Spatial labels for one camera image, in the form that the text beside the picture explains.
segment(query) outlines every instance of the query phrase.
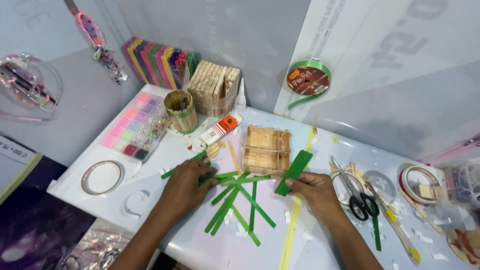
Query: black scissors handle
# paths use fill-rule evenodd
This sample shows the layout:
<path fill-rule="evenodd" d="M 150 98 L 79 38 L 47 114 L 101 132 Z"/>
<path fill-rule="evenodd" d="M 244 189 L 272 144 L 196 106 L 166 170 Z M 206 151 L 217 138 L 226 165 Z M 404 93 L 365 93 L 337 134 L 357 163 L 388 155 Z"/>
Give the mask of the black scissors handle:
<path fill-rule="evenodd" d="M 375 199 L 373 199 L 372 197 L 368 196 L 365 193 L 360 193 L 360 199 L 362 200 L 361 202 L 357 199 L 357 197 L 352 196 L 350 197 L 350 202 L 349 202 L 350 210 L 358 220 L 365 221 L 368 219 L 368 215 L 372 217 L 376 217 L 380 214 L 380 209 L 378 208 L 378 205 L 375 202 Z M 355 210 L 355 207 L 360 209 L 362 216 L 360 216 L 357 213 L 357 211 Z"/>

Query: stack of popsicle sticks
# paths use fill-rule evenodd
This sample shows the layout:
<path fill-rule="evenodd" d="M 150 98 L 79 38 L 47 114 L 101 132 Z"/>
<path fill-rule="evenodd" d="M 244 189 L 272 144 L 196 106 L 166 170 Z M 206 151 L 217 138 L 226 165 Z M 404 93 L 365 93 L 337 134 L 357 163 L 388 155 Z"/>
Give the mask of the stack of popsicle sticks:
<path fill-rule="evenodd" d="M 239 69 L 201 61 L 187 89 L 199 113 L 222 117 L 233 109 L 239 81 Z"/>

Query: popsicle stick pencil holder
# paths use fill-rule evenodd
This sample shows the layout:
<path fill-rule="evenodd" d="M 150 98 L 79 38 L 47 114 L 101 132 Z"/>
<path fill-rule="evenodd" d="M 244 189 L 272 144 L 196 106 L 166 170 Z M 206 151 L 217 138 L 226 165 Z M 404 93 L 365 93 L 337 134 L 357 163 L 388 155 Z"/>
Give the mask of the popsicle stick pencil holder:
<path fill-rule="evenodd" d="M 187 102 L 182 110 L 182 103 L 184 97 Z M 192 96 L 189 93 L 181 90 L 174 90 L 168 93 L 164 99 L 164 105 L 167 109 L 167 115 L 178 132 L 182 134 L 190 134 L 198 128 L 197 112 L 193 105 Z"/>

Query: pink beaded keychain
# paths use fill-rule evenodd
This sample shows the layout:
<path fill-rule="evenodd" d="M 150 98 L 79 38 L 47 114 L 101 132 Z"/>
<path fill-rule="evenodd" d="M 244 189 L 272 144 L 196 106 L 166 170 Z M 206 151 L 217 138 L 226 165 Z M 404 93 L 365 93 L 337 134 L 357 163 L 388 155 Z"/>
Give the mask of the pink beaded keychain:
<path fill-rule="evenodd" d="M 112 78 L 118 85 L 121 85 L 121 81 L 126 81 L 128 76 L 122 71 L 123 66 L 113 60 L 112 49 L 105 47 L 105 39 L 100 28 L 85 12 L 78 12 L 75 17 L 96 49 L 94 58 L 107 70 L 110 70 Z"/>

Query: white glue bottle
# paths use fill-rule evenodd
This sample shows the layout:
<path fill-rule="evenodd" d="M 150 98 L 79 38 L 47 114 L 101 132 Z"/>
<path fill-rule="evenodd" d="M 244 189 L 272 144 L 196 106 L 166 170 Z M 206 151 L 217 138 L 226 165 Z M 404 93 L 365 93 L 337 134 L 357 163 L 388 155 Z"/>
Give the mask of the white glue bottle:
<path fill-rule="evenodd" d="M 243 78 L 240 81 L 240 88 L 237 98 L 235 99 L 235 110 L 244 111 L 247 109 L 247 100 L 245 99 L 245 85 L 243 84 Z"/>

